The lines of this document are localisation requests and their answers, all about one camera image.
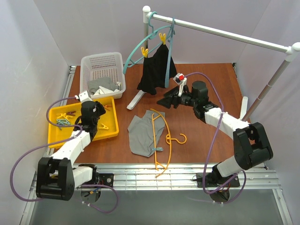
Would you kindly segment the yellow hanger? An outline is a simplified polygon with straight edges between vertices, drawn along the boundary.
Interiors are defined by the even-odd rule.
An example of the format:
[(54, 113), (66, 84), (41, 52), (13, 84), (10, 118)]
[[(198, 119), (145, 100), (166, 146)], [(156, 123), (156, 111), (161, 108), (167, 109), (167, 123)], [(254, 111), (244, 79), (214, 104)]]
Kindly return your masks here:
[[(163, 171), (161, 171), (159, 174), (155, 175), (155, 178), (159, 178), (161, 175), (163, 175), (168, 167), (169, 167), (169, 164), (171, 162), (171, 158), (172, 158), (172, 149), (173, 149), (173, 146), (172, 146), (172, 141), (176, 141), (178, 144), (185, 144), (187, 142), (187, 137), (185, 134), (183, 133), (180, 133), (180, 136), (184, 137), (184, 140), (183, 141), (179, 141), (177, 138), (173, 138), (172, 135), (171, 135), (171, 132), (170, 132), (170, 129), (169, 129), (169, 126), (168, 126), (168, 123), (165, 119), (165, 117), (162, 115), (162, 113), (160, 113), (159, 111), (155, 110), (155, 109), (150, 109), (153, 113), (151, 115), (151, 123), (152, 123), (152, 132), (153, 132), (153, 141), (154, 141), (154, 163), (155, 163), (155, 170), (156, 171), (159, 171), (159, 168), (158, 166), (162, 167)], [(165, 126), (166, 126), (166, 129), (167, 129), (167, 134), (165, 136), (165, 142), (168, 144), (169, 146), (169, 157), (168, 157), (168, 161), (166, 163), (166, 165), (163, 165), (161, 163), (158, 162), (157, 160), (157, 143), (156, 143), (156, 131), (155, 131), (155, 120), (161, 118), (164, 123), (165, 123)]]

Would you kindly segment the grey underwear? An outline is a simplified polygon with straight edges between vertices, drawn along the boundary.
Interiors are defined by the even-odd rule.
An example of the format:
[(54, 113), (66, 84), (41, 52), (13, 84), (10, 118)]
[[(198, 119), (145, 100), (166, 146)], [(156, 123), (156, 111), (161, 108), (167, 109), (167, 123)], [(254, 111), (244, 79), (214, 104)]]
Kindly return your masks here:
[(147, 110), (142, 118), (134, 116), (127, 130), (129, 135), (129, 146), (133, 154), (149, 158), (154, 154), (154, 134), (152, 126), (152, 115), (154, 118), (154, 128), (156, 144), (158, 144), (161, 134), (165, 128), (163, 118), (152, 110)]

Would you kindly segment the light blue clothespin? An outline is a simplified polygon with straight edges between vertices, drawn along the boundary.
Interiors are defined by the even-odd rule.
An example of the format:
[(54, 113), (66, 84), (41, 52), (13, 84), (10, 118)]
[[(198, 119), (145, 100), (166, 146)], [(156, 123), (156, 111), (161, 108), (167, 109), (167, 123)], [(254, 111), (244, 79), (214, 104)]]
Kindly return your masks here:
[(152, 151), (163, 151), (162, 147), (156, 147), (156, 148), (152, 148)]

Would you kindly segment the grey-blue hanger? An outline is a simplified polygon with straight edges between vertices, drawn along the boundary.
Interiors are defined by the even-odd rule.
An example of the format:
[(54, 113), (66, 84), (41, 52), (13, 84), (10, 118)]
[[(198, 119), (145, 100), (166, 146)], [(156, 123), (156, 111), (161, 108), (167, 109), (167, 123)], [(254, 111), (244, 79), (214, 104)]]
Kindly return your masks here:
[(169, 78), (170, 78), (170, 67), (171, 67), (171, 54), (172, 54), (172, 47), (173, 47), (173, 35), (174, 35), (174, 24), (175, 18), (172, 18), (172, 24), (170, 28), (170, 36), (168, 39), (169, 42), (169, 51), (168, 51), (168, 58), (167, 58), (167, 65), (166, 65), (166, 73), (165, 73), (165, 88), (169, 87)]

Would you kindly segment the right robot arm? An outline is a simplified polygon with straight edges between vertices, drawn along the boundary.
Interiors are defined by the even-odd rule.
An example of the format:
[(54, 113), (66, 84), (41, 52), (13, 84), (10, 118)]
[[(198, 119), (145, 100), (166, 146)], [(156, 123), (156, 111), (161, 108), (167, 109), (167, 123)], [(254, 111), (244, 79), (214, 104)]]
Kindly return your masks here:
[(157, 104), (165, 108), (190, 106), (196, 118), (218, 128), (233, 140), (234, 155), (213, 166), (212, 172), (204, 176), (208, 183), (220, 184), (235, 173), (273, 158), (264, 126), (259, 122), (250, 124), (222, 112), (209, 100), (208, 89), (203, 81), (193, 82), (192, 89), (187, 85), (175, 87), (165, 93)]

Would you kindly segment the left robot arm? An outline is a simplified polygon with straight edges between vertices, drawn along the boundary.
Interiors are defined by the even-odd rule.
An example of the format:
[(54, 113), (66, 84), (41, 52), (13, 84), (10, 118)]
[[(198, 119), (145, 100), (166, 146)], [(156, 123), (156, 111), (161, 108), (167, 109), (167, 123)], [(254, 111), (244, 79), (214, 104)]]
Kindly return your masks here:
[(70, 140), (51, 157), (43, 157), (38, 162), (36, 187), (38, 198), (68, 201), (76, 187), (95, 177), (93, 166), (80, 166), (74, 169), (73, 164), (95, 137), (98, 120), (103, 114), (105, 109), (98, 101), (87, 100), (81, 103), (81, 123), (74, 127)]

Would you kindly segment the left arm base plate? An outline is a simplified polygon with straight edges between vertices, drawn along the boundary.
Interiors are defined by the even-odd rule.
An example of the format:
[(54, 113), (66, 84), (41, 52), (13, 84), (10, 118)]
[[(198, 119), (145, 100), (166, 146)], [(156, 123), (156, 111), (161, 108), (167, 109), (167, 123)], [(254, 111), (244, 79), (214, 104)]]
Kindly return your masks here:
[(92, 179), (89, 181), (84, 182), (81, 185), (78, 185), (78, 187), (82, 185), (91, 185), (92, 187), (95, 187), (96, 185), (106, 185), (109, 187), (113, 187), (113, 180), (114, 180), (114, 174), (113, 173), (98, 173), (94, 172), (92, 174)]

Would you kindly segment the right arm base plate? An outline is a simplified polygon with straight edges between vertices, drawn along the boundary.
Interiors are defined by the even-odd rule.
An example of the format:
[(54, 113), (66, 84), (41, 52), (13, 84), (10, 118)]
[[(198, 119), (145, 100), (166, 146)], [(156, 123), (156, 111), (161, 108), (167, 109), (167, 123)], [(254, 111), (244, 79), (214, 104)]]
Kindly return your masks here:
[[(231, 176), (228, 177), (222, 177), (221, 179), (218, 180), (218, 182), (213, 182), (211, 180), (208, 180), (207, 178), (205, 178), (205, 186), (207, 188), (217, 188), (221, 185), (223, 185), (225, 182), (227, 182)], [(196, 181), (197, 182), (197, 187), (198, 188), (202, 188), (203, 187), (203, 173), (199, 172), (196, 173), (196, 175), (193, 176), (192, 181)], [(233, 180), (231, 180), (229, 183), (227, 183), (225, 185), (225, 187), (233, 187), (233, 188), (238, 188), (240, 187), (240, 181), (238, 177), (235, 177)]]

